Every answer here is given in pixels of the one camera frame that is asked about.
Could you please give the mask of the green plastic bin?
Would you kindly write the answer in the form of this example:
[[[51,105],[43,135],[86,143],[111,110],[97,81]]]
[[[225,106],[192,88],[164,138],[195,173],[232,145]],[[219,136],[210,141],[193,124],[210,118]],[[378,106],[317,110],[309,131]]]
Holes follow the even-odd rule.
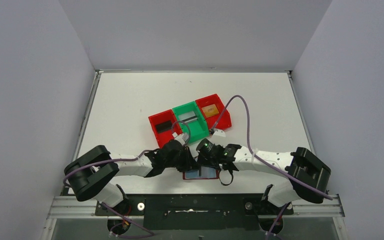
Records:
[[[172,111],[174,112],[177,120],[179,120],[179,115],[183,113],[194,111],[197,114],[198,119],[196,121],[185,122],[186,125],[184,125],[183,123],[180,123],[180,127],[182,131],[184,133],[189,133],[190,135],[190,140],[189,140],[190,144],[200,141],[201,139],[209,136],[208,125],[204,119],[203,114],[201,113],[197,104],[195,103],[195,101],[191,101],[183,105],[174,107]]]

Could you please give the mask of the red plastic bin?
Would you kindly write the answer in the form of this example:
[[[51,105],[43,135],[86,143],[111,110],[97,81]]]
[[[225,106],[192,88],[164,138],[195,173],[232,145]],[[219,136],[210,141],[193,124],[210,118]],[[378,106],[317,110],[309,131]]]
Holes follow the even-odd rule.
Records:
[[[172,109],[148,117],[157,145],[162,148],[164,144],[174,139],[172,125],[177,118]]]
[[[220,114],[225,108],[225,105],[216,93],[199,98],[195,100],[195,103],[198,106],[200,112],[202,113],[207,123],[208,129],[210,130],[218,120]],[[230,117],[230,113],[228,112],[228,110],[225,110],[224,114],[218,121],[215,128],[219,130],[226,130],[229,129],[231,126],[232,120]]]

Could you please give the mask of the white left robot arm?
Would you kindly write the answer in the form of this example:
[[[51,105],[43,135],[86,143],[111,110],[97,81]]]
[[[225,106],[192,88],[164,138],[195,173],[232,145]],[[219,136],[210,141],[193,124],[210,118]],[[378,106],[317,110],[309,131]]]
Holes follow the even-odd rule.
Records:
[[[162,148],[145,149],[139,155],[113,159],[104,145],[97,145],[64,169],[63,183],[71,188],[79,202],[94,199],[113,212],[123,213],[128,199],[111,180],[120,176],[151,178],[165,169],[183,173],[197,170],[199,165],[183,140],[172,139]]]

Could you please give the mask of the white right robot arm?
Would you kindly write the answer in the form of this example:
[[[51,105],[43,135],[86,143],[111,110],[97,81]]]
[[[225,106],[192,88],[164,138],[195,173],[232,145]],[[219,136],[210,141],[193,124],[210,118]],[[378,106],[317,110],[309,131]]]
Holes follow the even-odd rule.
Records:
[[[270,152],[232,143],[222,146],[205,138],[195,150],[197,162],[208,168],[229,173],[256,171],[286,178],[284,182],[266,187],[261,207],[269,214],[296,200],[321,204],[329,198],[327,185],[331,169],[307,148]]]

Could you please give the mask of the grey card with stripe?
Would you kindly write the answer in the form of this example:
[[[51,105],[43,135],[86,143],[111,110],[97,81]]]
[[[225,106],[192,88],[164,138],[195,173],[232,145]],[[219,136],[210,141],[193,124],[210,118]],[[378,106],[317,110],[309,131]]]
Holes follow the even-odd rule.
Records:
[[[180,114],[179,120],[185,123],[190,123],[198,120],[198,115],[194,111],[185,112]]]

